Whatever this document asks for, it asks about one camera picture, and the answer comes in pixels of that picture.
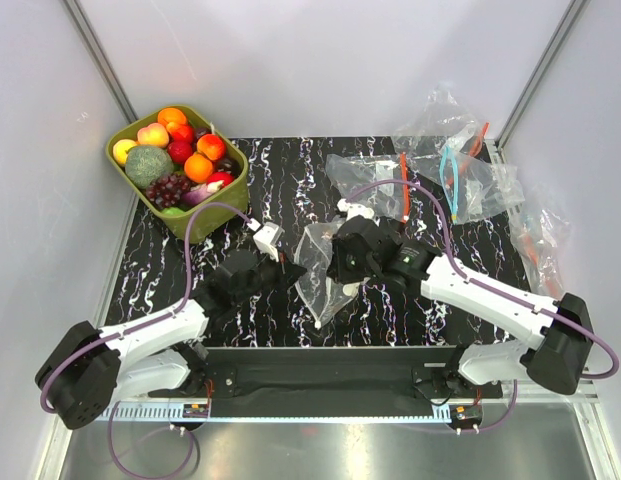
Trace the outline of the dotted clear zip bag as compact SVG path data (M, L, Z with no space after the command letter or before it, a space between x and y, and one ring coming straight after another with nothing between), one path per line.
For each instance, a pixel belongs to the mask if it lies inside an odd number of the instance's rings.
M332 260L332 238L342 219L328 223L313 223L304 228L293 255L293 262L306 269L296 282L296 290L314 319L314 327L321 329L358 295L360 283L343 285L327 276Z

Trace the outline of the red apple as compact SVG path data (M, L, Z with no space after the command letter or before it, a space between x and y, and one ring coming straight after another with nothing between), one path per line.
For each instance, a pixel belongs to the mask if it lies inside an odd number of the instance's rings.
M222 189L232 184L234 180L235 177L231 173L225 171L217 171L208 177L206 184L208 186L212 185L218 187L219 189Z

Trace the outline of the purple onion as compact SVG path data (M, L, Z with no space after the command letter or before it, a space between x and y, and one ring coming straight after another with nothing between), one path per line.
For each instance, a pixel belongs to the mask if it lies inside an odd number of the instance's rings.
M181 195L181 203L194 208L224 188L224 182L218 180L209 184L201 184Z

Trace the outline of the orange tangerine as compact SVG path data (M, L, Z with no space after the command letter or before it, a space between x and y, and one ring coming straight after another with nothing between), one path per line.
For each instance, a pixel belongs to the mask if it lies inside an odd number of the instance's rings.
M213 162L200 153L193 153L184 164L185 175L197 184L206 183L214 171Z

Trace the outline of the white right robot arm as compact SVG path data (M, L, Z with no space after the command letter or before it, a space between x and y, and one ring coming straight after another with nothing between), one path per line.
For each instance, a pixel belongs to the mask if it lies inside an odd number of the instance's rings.
M328 277L341 285L366 280L407 296L461 309L512 335L491 345L460 346L444 371L444 384L466 396L493 381L530 379L561 395L576 392L593 332L585 301L559 300L519 290L466 267L460 260L389 224L355 216L332 237Z

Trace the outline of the crumpled clear bag pile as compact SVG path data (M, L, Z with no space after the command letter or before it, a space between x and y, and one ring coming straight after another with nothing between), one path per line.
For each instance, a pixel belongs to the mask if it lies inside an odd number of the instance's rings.
M447 86L439 85L428 95L416 118L399 127L391 139L395 152L405 158L407 165L444 193L438 175L443 147L480 159L489 129L486 119L455 98ZM505 211L511 242L522 258L531 290L560 299L565 289L558 250L569 236L570 224L541 186L524 192L524 197L522 204Z

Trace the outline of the blue zipper clear bag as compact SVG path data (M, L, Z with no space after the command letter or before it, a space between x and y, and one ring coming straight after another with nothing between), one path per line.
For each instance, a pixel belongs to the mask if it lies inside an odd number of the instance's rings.
M516 166L485 162L444 146L438 175L455 225L491 218L525 201Z

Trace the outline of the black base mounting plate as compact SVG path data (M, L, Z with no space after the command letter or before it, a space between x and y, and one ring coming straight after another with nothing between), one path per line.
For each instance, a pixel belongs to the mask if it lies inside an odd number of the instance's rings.
M196 397L211 381L215 398L253 393L326 394L331 397L415 395L415 384L427 381L457 353L443 347L210 347L206 357L184 351L195 364L193 378L181 387L150 392L153 398Z

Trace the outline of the dark plum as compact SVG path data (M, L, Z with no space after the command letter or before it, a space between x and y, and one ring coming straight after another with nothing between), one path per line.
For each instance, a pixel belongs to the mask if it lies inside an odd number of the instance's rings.
M242 172L242 166L233 158L223 157L216 162L216 170L238 177Z

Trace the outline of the green vegetable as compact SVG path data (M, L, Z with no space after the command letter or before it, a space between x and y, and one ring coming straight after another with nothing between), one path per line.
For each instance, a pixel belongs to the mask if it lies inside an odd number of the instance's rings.
M186 215L186 212L178 207L169 207L161 210L160 214L166 218L177 218Z

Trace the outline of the dark purple grape bunch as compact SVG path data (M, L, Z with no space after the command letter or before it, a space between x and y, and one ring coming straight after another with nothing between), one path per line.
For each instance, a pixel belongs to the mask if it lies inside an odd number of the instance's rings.
M145 189L145 196L156 209L164 210L176 206L191 187L191 180L183 174L164 175Z

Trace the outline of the red strawberry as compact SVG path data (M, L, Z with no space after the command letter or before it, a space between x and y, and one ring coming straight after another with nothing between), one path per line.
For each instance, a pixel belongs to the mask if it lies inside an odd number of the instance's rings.
M172 162L177 165L184 165L194 153L192 145L185 141L173 141L169 143L166 151Z

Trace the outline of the green broccoli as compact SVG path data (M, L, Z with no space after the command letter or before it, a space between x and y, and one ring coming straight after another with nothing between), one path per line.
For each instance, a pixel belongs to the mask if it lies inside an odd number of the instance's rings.
M174 164L169 154L153 145L133 147L126 159L125 174L139 189L147 188L164 175L174 172Z

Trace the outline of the pink yellow peach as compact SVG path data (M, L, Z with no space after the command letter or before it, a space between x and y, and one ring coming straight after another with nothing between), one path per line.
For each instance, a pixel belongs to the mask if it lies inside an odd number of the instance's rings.
M138 130L137 142L164 149L170 143L170 135L161 123L154 122Z

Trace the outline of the yellow lemon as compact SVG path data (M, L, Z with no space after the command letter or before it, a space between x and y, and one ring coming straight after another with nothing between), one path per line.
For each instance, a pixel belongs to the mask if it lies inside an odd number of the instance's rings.
M127 162L129 152L136 146L138 146L138 142L136 140L121 139L117 141L112 147L113 159L119 166L124 167Z

